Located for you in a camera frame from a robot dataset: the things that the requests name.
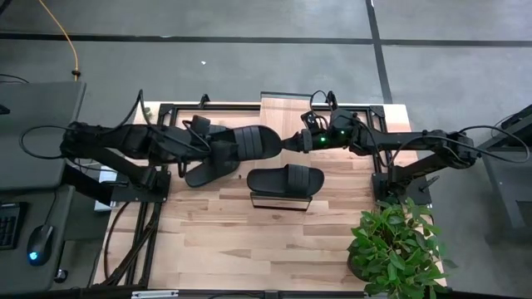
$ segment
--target flower pot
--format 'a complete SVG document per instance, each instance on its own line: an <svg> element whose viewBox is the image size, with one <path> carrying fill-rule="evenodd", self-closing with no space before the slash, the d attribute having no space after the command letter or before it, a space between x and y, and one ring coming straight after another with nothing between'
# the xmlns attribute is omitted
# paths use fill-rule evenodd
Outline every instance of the flower pot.
<svg viewBox="0 0 532 299"><path fill-rule="evenodd" d="M362 277L362 269L357 268L355 265L352 264L351 260L354 256L354 253L349 253L349 257L347 258L347 267L349 268L349 271L358 279L360 279L363 282L367 282L367 279Z"/></svg>

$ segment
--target black desk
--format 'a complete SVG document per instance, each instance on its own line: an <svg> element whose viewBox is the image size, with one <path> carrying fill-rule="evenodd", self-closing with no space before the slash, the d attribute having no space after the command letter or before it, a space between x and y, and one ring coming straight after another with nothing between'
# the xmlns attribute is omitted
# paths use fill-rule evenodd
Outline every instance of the black desk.
<svg viewBox="0 0 532 299"><path fill-rule="evenodd" d="M17 247L0 251L0 295L46 291L56 276L75 189L62 185L64 159L33 158L22 151L18 137L33 126L68 126L77 120L85 89L83 82L0 85L0 105L10 110L0 115L0 201L29 202ZM36 154L58 155L63 134L58 129L35 130L27 135L26 146ZM27 240L44 223L54 190L52 255L45 265L33 267L27 262ZM23 195L10 199L13 193Z"/></svg>
<svg viewBox="0 0 532 299"><path fill-rule="evenodd" d="M33 126L68 126L77 120L85 88L83 82L0 85L0 105L11 111L0 115L0 192L60 185L65 160L33 158L22 151L18 138ZM27 134L25 145L35 154L56 156L64 133L60 129L34 130Z"/></svg>
<svg viewBox="0 0 532 299"><path fill-rule="evenodd" d="M27 202L28 206L17 248L0 251L0 295L42 292L52 285L61 258L65 227L75 188L61 186L55 192L56 202L48 219L48 223L54 227L52 255L50 260L40 267L31 266L27 261L27 240L33 229L44 223L52 206L54 190L33 191L5 200L6 203Z"/></svg>

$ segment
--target black slide sandal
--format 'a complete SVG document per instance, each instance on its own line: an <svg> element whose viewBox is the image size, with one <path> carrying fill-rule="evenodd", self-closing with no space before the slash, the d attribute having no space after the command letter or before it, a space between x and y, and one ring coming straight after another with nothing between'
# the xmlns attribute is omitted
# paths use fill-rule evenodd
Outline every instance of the black slide sandal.
<svg viewBox="0 0 532 299"><path fill-rule="evenodd" d="M278 169L253 169L248 187L257 194L307 198L322 188L325 175L320 169L286 164Z"/></svg>
<svg viewBox="0 0 532 299"><path fill-rule="evenodd" d="M263 125L249 125L235 129L222 130L223 127L211 126L210 134L212 158L205 160L198 167L190 170L185 176L185 182L192 188L201 187L215 179L219 179L234 172L240 161L253 159L267 159L278 155L283 144L278 134ZM227 142L236 143L238 150L227 159Z"/></svg>

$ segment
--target black floor stripe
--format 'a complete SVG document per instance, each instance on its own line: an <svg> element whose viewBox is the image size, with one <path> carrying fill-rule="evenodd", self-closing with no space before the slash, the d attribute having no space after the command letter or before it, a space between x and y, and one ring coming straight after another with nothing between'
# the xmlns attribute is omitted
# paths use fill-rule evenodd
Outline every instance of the black floor stripe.
<svg viewBox="0 0 532 299"><path fill-rule="evenodd" d="M278 43L323 45L372 45L372 38L329 37L160 37L133 35L73 34L74 42L210 42L210 43ZM62 34L0 32L3 40L65 41ZM532 41L467 41L467 40L417 40L379 39L381 46L406 47L532 47Z"/></svg>
<svg viewBox="0 0 532 299"><path fill-rule="evenodd" d="M266 44L324 44L324 45L371 45L371 38L327 37L158 37L69 34L74 42L205 42L205 43L266 43ZM62 34L1 33L0 39L28 41L65 41Z"/></svg>
<svg viewBox="0 0 532 299"><path fill-rule="evenodd" d="M382 53L381 37L379 35L379 28L372 0L366 0L366 7L367 17L369 18L369 27L372 31L373 50L375 52L375 60L377 61L377 73L379 75L379 81L381 82L382 99L384 104L392 104L392 91L390 90L390 83L388 82L384 54Z"/></svg>
<svg viewBox="0 0 532 299"><path fill-rule="evenodd" d="M410 47L532 47L532 41L466 41L382 39L383 46Z"/></svg>

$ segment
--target yellow cable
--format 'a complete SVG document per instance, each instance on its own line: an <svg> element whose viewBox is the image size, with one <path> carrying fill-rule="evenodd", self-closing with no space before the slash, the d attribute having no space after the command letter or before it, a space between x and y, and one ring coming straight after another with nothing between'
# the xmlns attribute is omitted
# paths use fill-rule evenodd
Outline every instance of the yellow cable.
<svg viewBox="0 0 532 299"><path fill-rule="evenodd" d="M61 26L61 23L59 23L59 21L56 19L56 17L53 16L53 13L50 12L50 10L48 9L48 7L44 4L44 2L42 0L38 0L41 5L44 7L44 9L46 9L46 11L48 12L48 14L50 15L50 17L52 17L53 21L59 26L59 29L61 29L61 31L63 32L63 34L65 35L65 38L66 40L68 41L68 44L70 45L70 48L72 49L72 52L74 53L74 62L75 62L75 67L74 67L74 71L75 72L79 72L79 68L78 68L78 64L77 64L77 53L76 53L76 48L74 47L74 45L72 44L72 41L70 40L70 37L68 37L68 34L67 32L65 31L65 29L63 29L63 26ZM74 75L74 81L77 81L77 75Z"/></svg>

